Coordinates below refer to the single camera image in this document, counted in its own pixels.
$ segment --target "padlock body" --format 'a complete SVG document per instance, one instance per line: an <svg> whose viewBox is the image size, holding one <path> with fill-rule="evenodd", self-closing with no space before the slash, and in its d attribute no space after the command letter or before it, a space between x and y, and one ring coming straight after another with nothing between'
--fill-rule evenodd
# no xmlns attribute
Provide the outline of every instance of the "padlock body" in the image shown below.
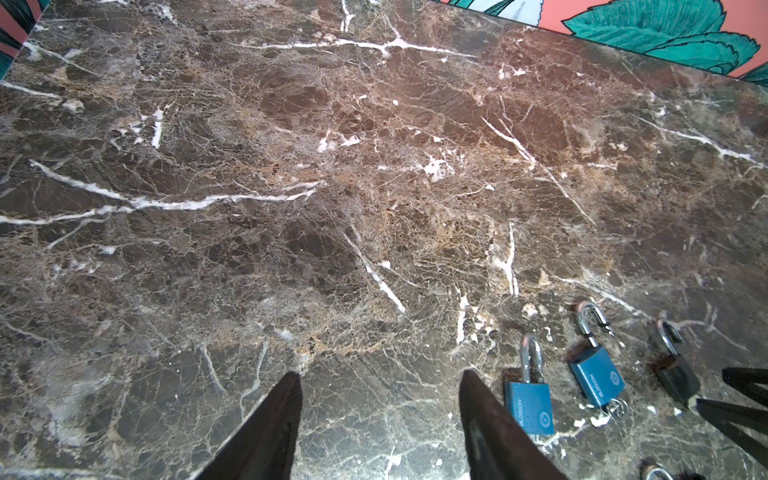
<svg viewBox="0 0 768 480"><path fill-rule="evenodd" d="M504 383L507 411L529 435L554 435L552 398L546 383Z"/></svg>
<svg viewBox="0 0 768 480"><path fill-rule="evenodd" d="M688 399L701 388L694 370L681 356L668 356L654 369L667 393L677 402L688 403Z"/></svg>
<svg viewBox="0 0 768 480"><path fill-rule="evenodd" d="M606 405L624 390L624 379L603 346L581 352L571 370L592 405Z"/></svg>

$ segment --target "marble countertop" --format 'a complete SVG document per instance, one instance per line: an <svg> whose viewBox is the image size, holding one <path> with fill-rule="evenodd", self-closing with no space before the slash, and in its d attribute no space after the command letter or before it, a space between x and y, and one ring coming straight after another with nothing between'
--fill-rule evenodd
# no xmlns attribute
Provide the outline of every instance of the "marble countertop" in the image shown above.
<svg viewBox="0 0 768 480"><path fill-rule="evenodd" d="M57 2L0 88L0 462L187 478L302 374L293 478L468 478L542 342L570 478L768 478L664 392L768 365L768 94L432 2ZM592 298L630 411L566 363Z"/></svg>

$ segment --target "floral wallpaper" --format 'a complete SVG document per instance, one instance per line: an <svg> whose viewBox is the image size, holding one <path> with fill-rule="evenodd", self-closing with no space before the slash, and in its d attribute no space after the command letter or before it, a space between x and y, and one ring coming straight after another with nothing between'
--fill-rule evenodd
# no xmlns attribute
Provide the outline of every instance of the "floral wallpaper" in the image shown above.
<svg viewBox="0 0 768 480"><path fill-rule="evenodd" d="M754 38L768 37L764 0L440 1L768 86L768 52Z"/></svg>
<svg viewBox="0 0 768 480"><path fill-rule="evenodd" d="M51 0L0 0L0 79Z"/></svg>

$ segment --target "padlock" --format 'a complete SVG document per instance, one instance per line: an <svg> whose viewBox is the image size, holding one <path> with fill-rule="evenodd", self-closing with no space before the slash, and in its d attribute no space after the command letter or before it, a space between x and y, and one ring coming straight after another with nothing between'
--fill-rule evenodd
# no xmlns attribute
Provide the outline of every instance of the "padlock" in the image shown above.
<svg viewBox="0 0 768 480"><path fill-rule="evenodd" d="M531 362L539 383L531 383ZM552 398L549 385L544 383L543 364L541 345L526 333L520 341L522 382L504 382L504 399L509 413L529 435L554 435Z"/></svg>
<svg viewBox="0 0 768 480"><path fill-rule="evenodd" d="M661 384L667 389L667 393L680 403L687 404L688 399L699 392L701 388L701 382L696 377L694 370L690 367L688 362L677 353L677 350L672 346L672 342L667 336L667 330L672 334L672 339L677 343L683 342L683 337L671 323L664 319L659 319L656 322L656 327L659 329L661 339L664 341L664 345L670 351L670 355L665 357L661 362L654 366L656 376L659 377Z"/></svg>
<svg viewBox="0 0 768 480"><path fill-rule="evenodd" d="M589 339L590 347L579 353L571 361L571 370L573 370L576 379L584 390L584 394L593 405L604 407L608 403L614 402L616 397L624 390L624 379L621 378L616 366L605 347L599 346L594 339L594 334L589 330L587 324L587 312L594 312L598 323L609 334L614 335L611 324L605 319L605 315L600 311L597 305L590 301L583 301L576 306L576 320L578 321L581 332Z"/></svg>
<svg viewBox="0 0 768 480"><path fill-rule="evenodd" d="M679 480L707 480L706 477L703 475L699 475L697 473L686 473L683 472L677 476ZM675 477L672 476L669 471L659 465L656 464L649 464L646 465L645 468L643 468L643 472L640 475L641 480L674 480Z"/></svg>

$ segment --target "pink wall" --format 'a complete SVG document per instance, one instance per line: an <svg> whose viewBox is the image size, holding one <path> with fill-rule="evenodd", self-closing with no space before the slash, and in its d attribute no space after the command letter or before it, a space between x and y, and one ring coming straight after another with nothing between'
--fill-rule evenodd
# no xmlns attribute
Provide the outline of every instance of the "pink wall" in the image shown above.
<svg viewBox="0 0 768 480"><path fill-rule="evenodd" d="M748 35L762 45L752 60L730 72L738 77L768 61L768 1L767 0L720 0L726 12L723 31ZM547 30L571 34L563 20L568 20L587 10L603 5L607 0L545 0L538 26Z"/></svg>

